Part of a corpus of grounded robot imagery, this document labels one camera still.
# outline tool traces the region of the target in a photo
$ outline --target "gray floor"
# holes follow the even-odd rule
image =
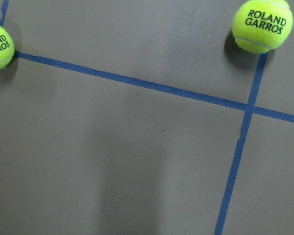
[[[243,2],[11,0],[4,27],[23,53],[246,104]],[[294,115],[294,29],[256,106]],[[0,71],[0,235],[212,235],[243,117],[15,58]],[[252,116],[223,234],[294,235],[294,123]]]

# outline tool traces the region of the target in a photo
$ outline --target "floor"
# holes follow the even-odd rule
[[[294,235],[294,28],[243,2],[0,0],[0,235]]]

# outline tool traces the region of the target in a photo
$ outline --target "blue tape line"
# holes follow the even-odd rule
[[[241,126],[241,137],[237,141],[235,152],[234,152],[234,157],[233,157],[233,162],[231,165],[230,173],[228,176],[219,216],[218,216],[218,221],[215,229],[215,235],[221,235],[227,215],[227,211],[230,205],[232,193],[233,193],[233,188],[235,185],[237,173],[239,170],[240,162],[241,162],[241,157],[242,157],[242,152],[243,148],[245,145],[245,141],[247,138],[248,134],[248,129],[250,126],[253,110],[255,108],[255,103],[261,83],[261,79],[263,76],[264,68],[266,65],[266,60],[267,60],[267,53],[266,54],[261,54],[259,56],[259,61],[254,77],[254,81],[251,87],[249,99],[248,99],[248,104],[247,104],[247,109],[245,111],[245,115],[243,118],[242,126]]]
[[[255,107],[254,113],[262,115],[262,116],[294,123],[294,115],[291,115],[291,114],[286,114],[286,113],[282,113],[282,112],[278,112],[278,111],[274,111],[270,109],[265,109],[265,108],[260,108],[260,107]]]
[[[207,103],[217,104],[220,106],[242,110],[242,111],[246,110],[246,104],[239,103],[232,100],[227,100],[227,99],[218,98],[218,97],[214,97],[214,96],[210,96],[206,94],[191,92],[191,91],[187,91],[187,90],[183,90],[183,89],[179,89],[175,87],[170,87],[170,86],[166,86],[166,85],[162,85],[162,84],[158,84],[154,82],[140,80],[137,78],[117,75],[110,72],[98,71],[98,70],[94,70],[85,66],[53,60],[53,59],[49,59],[42,56],[33,56],[33,55],[25,54],[19,51],[16,51],[15,56],[18,58],[27,59],[30,61],[45,64],[45,65],[51,65],[51,66],[55,66],[62,69],[67,69],[67,70],[85,73],[85,74],[89,74],[89,75],[93,75],[97,77],[102,77],[102,78],[106,78],[106,79],[110,79],[110,80],[114,80],[118,82],[123,82],[126,84],[135,85],[139,87],[144,87],[144,88],[155,90],[155,91],[169,93],[169,94],[173,94],[173,95],[177,95],[177,96],[181,96],[181,97],[185,97],[189,99],[200,100]]]
[[[2,12],[2,17],[0,19],[0,26],[1,27],[4,25],[6,11],[8,10],[8,6],[9,6],[9,0],[4,0],[3,4],[2,4],[2,8],[1,8],[1,12]]]

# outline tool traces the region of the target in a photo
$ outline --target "blue tape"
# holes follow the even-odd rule
[[[262,115],[262,116],[275,118],[275,119],[279,119],[279,120],[283,120],[283,121],[289,121],[289,122],[294,123],[294,115],[291,115],[291,114],[286,114],[286,113],[273,111],[270,109],[265,109],[265,108],[260,108],[260,107],[255,107],[254,113]]]
[[[4,25],[6,11],[8,10],[8,6],[9,6],[9,0],[4,0],[3,4],[2,4],[2,8],[1,8],[1,12],[2,12],[2,17],[0,19],[0,26],[1,27],[3,27],[3,25]]]
[[[234,157],[233,157],[233,162],[231,165],[230,173],[228,176],[217,224],[216,224],[216,229],[215,229],[215,235],[221,235],[227,215],[227,211],[230,205],[232,193],[233,193],[233,188],[235,185],[237,173],[239,170],[240,162],[241,162],[241,157],[243,153],[243,148],[245,145],[245,141],[247,138],[248,134],[248,129],[250,126],[251,118],[253,115],[253,110],[255,107],[261,79],[264,73],[264,68],[266,65],[266,60],[267,60],[267,53],[266,54],[261,54],[259,56],[259,61],[254,77],[254,81],[251,87],[249,99],[248,99],[248,104],[247,104],[247,109],[245,111],[245,115],[243,118],[242,126],[241,126],[241,137],[237,141],[235,152],[234,152]]]
[[[67,70],[85,73],[85,74],[102,77],[102,78],[106,78],[106,79],[110,79],[110,80],[114,80],[118,82],[123,82],[126,84],[151,89],[154,91],[160,91],[160,92],[169,93],[169,94],[173,94],[173,95],[177,95],[177,96],[181,96],[181,97],[185,97],[189,99],[200,100],[207,103],[217,104],[217,105],[232,108],[232,109],[237,109],[242,111],[246,110],[246,104],[239,103],[232,100],[227,100],[227,99],[218,98],[218,97],[214,97],[214,96],[210,96],[206,94],[191,92],[191,91],[187,91],[187,90],[183,90],[183,89],[179,89],[175,87],[170,87],[170,86],[166,86],[166,85],[162,85],[162,84],[158,84],[154,82],[140,80],[137,78],[117,75],[110,72],[98,71],[98,70],[94,70],[85,66],[53,60],[53,59],[49,59],[42,56],[33,56],[33,55],[25,54],[19,51],[16,51],[15,56],[18,58],[27,59],[27,60],[38,62],[41,64],[51,65],[51,66],[55,66],[62,69],[67,69]]]

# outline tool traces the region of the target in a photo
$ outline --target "tennis ball seam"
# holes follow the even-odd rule
[[[7,58],[7,59],[4,59],[4,60],[1,60],[0,63],[3,63],[3,62],[8,61],[8,60],[11,60],[11,58],[12,58],[12,57]]]
[[[287,10],[290,10],[290,8],[288,8],[286,5],[283,5],[283,4],[279,4],[277,2],[273,2],[273,1],[270,1],[270,0],[256,0],[256,1],[264,1],[264,2],[268,2],[270,4],[274,4],[274,5],[277,5],[277,6],[280,6],[280,7],[283,7]]]
[[[267,46],[267,45],[265,45],[265,44],[262,44],[262,43],[259,43],[259,42],[255,42],[255,41],[250,40],[250,39],[248,39],[248,38],[236,37],[235,39],[241,39],[241,40],[247,41],[247,42],[249,42],[249,43],[254,43],[254,44],[258,45],[258,46],[261,46],[261,47],[267,48],[267,49],[269,49],[269,50],[272,49],[271,47],[269,47],[269,46]]]

